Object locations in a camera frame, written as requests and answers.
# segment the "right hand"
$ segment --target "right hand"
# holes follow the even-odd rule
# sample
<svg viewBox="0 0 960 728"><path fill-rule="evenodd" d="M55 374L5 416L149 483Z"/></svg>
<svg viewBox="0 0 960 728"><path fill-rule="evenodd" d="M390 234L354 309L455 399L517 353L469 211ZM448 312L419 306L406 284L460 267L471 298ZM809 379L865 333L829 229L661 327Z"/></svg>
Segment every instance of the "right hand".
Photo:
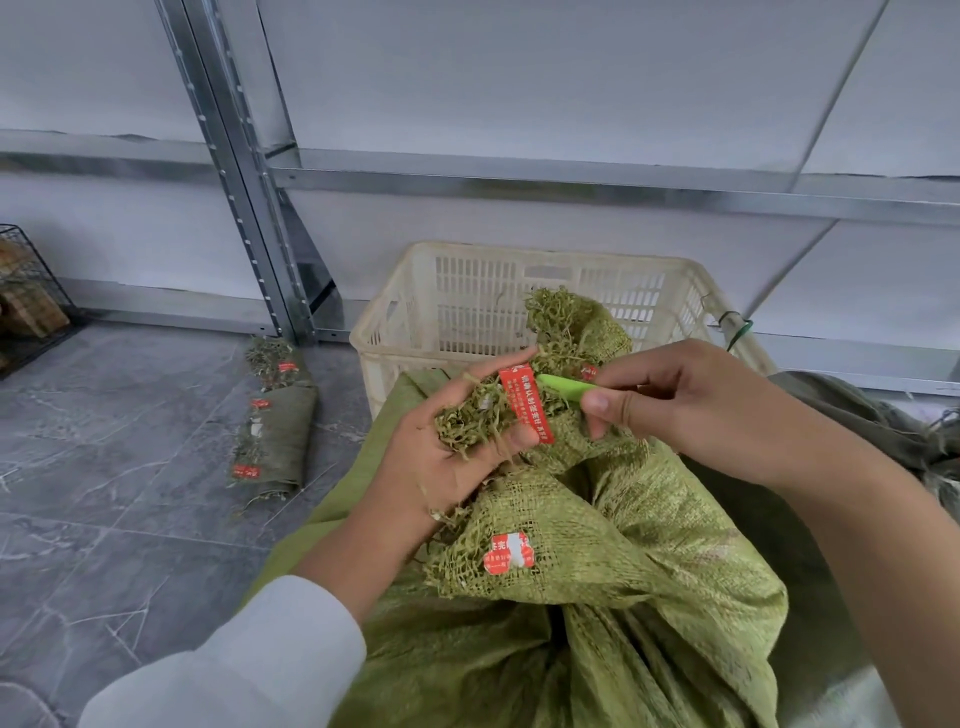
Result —
<svg viewBox="0 0 960 728"><path fill-rule="evenodd" d="M622 356L584 394L590 436L653 436L721 473L789 492L878 453L724 350L686 340Z"/></svg>

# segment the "metal shelf beam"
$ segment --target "metal shelf beam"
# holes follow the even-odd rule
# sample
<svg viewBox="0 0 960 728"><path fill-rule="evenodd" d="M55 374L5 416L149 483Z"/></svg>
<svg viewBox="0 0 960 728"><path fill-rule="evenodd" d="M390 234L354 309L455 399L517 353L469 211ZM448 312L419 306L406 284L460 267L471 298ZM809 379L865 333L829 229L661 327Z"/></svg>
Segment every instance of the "metal shelf beam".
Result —
<svg viewBox="0 0 960 728"><path fill-rule="evenodd" d="M219 183L206 144L143 136L0 130L0 172Z"/></svg>
<svg viewBox="0 0 960 728"><path fill-rule="evenodd" d="M960 225L960 179L317 149L283 152L270 165L288 189Z"/></svg>

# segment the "fingernail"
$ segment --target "fingernail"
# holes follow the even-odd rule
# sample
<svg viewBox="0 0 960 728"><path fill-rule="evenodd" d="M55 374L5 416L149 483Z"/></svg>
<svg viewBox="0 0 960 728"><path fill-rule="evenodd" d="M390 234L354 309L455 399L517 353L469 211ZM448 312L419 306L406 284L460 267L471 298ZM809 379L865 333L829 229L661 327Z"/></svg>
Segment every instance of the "fingernail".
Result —
<svg viewBox="0 0 960 728"><path fill-rule="evenodd" d="M591 389L580 399L580 408L591 415L602 415L610 406L610 399L600 390Z"/></svg>

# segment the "wire cage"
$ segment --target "wire cage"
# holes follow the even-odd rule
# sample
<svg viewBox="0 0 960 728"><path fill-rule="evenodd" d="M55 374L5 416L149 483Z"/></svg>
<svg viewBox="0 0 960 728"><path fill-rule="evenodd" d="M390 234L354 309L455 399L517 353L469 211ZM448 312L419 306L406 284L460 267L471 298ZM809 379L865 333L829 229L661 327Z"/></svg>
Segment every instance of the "wire cage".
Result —
<svg viewBox="0 0 960 728"><path fill-rule="evenodd" d="M0 379L76 333L83 317L26 233L0 224Z"/></svg>

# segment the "green plastic tool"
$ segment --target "green plastic tool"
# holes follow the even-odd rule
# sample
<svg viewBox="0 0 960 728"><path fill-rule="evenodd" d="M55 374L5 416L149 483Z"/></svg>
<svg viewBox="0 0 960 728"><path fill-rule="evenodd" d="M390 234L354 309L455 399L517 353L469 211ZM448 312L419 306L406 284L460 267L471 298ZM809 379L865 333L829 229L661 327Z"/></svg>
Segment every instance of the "green plastic tool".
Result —
<svg viewBox="0 0 960 728"><path fill-rule="evenodd" d="M537 384L546 389L552 389L567 401L579 402L585 392L593 389L596 384L579 379L567 379L565 376L537 375Z"/></svg>

